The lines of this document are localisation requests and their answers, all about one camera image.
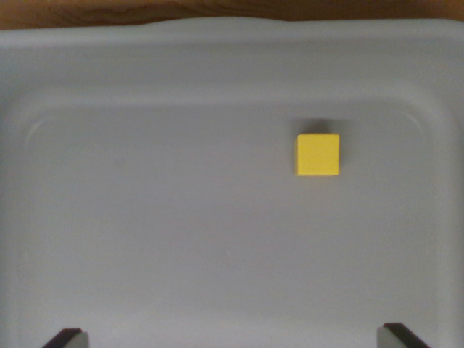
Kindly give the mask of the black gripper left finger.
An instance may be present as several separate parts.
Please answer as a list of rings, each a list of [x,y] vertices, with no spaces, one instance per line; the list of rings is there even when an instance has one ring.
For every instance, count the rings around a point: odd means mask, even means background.
[[[80,328],[64,328],[43,348],[88,348],[88,333]]]

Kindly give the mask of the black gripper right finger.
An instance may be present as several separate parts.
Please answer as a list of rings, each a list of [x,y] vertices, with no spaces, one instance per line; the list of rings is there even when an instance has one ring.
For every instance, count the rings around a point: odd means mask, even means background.
[[[430,348],[403,323],[385,323],[376,332],[378,348]]]

